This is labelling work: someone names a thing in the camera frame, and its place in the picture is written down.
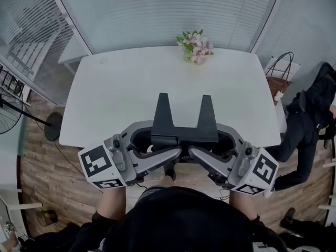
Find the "flower vase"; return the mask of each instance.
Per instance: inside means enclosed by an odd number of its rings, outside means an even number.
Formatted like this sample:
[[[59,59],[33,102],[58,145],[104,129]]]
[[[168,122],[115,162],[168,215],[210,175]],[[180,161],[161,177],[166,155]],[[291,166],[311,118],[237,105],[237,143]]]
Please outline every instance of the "flower vase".
[[[193,53],[192,51],[190,50],[184,50],[184,55],[183,55],[183,59],[186,61],[186,62],[189,62],[191,64],[194,64],[194,65],[203,65],[205,64],[205,61],[206,61],[206,57],[205,58],[202,58],[201,62],[195,62],[195,61],[191,61],[191,57],[193,56]]]

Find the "fan base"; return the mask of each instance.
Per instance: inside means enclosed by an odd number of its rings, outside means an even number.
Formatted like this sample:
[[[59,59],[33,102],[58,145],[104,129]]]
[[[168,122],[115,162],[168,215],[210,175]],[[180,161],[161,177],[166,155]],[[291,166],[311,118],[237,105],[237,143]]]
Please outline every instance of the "fan base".
[[[53,112],[49,115],[46,122],[50,123],[51,126],[44,126],[44,135],[46,139],[54,142],[59,138],[59,135],[61,133],[62,120],[63,117],[58,112]]]

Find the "chair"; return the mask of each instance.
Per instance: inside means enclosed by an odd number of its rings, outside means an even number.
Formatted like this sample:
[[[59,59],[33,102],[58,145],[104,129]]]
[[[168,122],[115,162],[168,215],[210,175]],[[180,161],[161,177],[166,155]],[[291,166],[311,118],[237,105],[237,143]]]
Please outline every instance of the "chair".
[[[21,192],[17,188],[0,188],[0,198],[9,211],[42,207],[42,203],[19,204],[17,193]]]
[[[330,71],[334,72],[334,69],[332,68],[332,66],[328,62],[324,62],[321,65],[321,68],[320,68],[319,72],[317,73],[313,84],[315,84],[320,78],[325,77]]]

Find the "black pants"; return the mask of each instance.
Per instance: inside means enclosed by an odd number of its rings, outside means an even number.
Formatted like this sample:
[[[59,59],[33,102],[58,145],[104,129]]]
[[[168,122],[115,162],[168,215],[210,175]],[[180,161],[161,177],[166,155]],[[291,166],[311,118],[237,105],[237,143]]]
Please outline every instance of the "black pants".
[[[21,240],[21,252],[68,252],[75,242],[80,227],[69,223],[57,233],[44,233],[26,241]]]
[[[295,148],[299,151],[297,170],[280,176],[275,181],[275,190],[281,191],[307,181],[313,165],[318,132],[307,113],[291,114],[287,118],[287,131],[283,142],[266,148],[274,159],[287,161]]]
[[[327,251],[331,246],[334,246],[333,242],[336,236],[336,228],[334,227],[323,227],[316,222],[296,219],[291,219],[290,222],[283,219],[281,226],[301,236],[294,236],[290,233],[280,234],[281,239],[288,248],[296,249],[300,246],[313,246],[321,251]]]

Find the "hand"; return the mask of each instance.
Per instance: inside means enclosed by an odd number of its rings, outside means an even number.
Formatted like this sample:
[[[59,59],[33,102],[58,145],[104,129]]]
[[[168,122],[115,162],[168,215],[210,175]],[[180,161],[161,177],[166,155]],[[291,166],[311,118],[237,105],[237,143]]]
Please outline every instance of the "hand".
[[[332,113],[334,119],[336,119],[336,106],[330,105],[329,111]]]
[[[9,239],[2,243],[7,251],[12,251],[12,249],[17,246],[17,238],[15,232],[11,231],[10,234],[11,235],[9,236]]]

